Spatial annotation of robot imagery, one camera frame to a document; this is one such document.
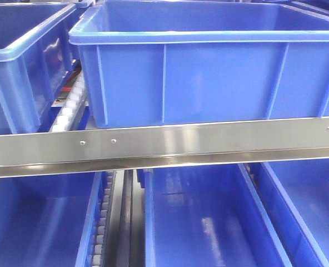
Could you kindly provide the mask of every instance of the shelf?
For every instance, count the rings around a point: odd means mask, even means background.
[[[328,157],[329,117],[0,135],[0,177]]]

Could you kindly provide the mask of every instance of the plastic storage bin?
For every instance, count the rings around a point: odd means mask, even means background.
[[[243,165],[145,172],[146,266],[291,266]]]
[[[264,163],[253,173],[294,266],[328,267],[329,159]]]
[[[0,266],[90,267],[104,178],[0,179]]]
[[[72,4],[0,4],[0,134],[36,132],[73,70]]]
[[[294,7],[107,1],[70,42],[98,127],[329,115],[329,18]]]

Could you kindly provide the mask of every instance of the metal bar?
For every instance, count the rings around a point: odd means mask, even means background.
[[[116,255],[116,267],[129,267],[131,249],[133,170],[124,173],[123,195],[119,222],[119,243]]]
[[[0,136],[0,177],[327,157],[329,117]]]

